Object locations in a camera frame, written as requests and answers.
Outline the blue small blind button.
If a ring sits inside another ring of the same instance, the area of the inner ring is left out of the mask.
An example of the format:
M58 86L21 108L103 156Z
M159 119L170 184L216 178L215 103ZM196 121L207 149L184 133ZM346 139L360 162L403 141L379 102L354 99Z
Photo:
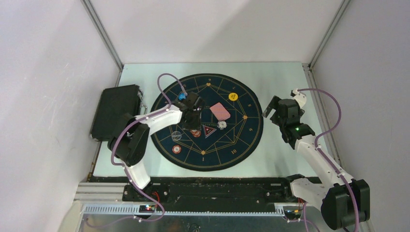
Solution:
M184 99L186 99L186 95L184 93L180 93L179 96L178 96L178 100L182 101Z

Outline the red poker chip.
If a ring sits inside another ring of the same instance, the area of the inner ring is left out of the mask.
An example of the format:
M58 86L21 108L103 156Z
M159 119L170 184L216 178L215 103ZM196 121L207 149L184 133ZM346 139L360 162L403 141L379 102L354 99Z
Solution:
M181 148L181 146L179 146L179 145L175 145L175 146L173 146L173 148L172 148L172 152L173 152L174 154L179 154L179 153L181 152L181 150L182 150L182 148Z
M195 138L198 138L198 137L201 136L201 131L200 130L191 130L190 132Z

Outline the yellow big blind button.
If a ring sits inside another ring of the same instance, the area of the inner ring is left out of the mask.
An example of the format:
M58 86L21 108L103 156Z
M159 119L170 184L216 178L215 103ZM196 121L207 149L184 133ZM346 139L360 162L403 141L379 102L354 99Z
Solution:
M237 99L238 99L238 94L236 94L236 93L234 93L234 92L231 92L230 94L229 94L229 96L228 96L228 99L230 100L230 101L236 101Z

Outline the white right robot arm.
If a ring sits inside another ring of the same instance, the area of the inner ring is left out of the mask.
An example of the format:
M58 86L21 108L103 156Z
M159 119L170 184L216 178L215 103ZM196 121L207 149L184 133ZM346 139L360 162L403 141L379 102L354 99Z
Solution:
M321 212L322 218L332 230L359 231L360 224L370 219L370 187L361 179L347 173L319 144L319 138L335 129L316 135L314 130L301 122L307 97L303 89L291 91L290 99L273 96L263 117L270 112L270 120L279 127L282 139L299 153L313 169L320 184L313 184L306 177L293 175L289 184L281 189L287 202L302 199Z

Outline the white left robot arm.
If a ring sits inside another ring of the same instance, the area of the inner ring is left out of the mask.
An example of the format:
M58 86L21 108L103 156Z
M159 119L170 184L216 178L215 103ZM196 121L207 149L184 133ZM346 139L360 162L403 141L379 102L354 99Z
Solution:
M185 93L182 99L168 103L145 115L124 114L108 142L111 163L124 170L129 182L134 185L134 195L141 201L148 201L153 188L148 185L150 176L144 165L148 139L156 132L181 124L184 130L201 128L201 113L205 101L194 92Z

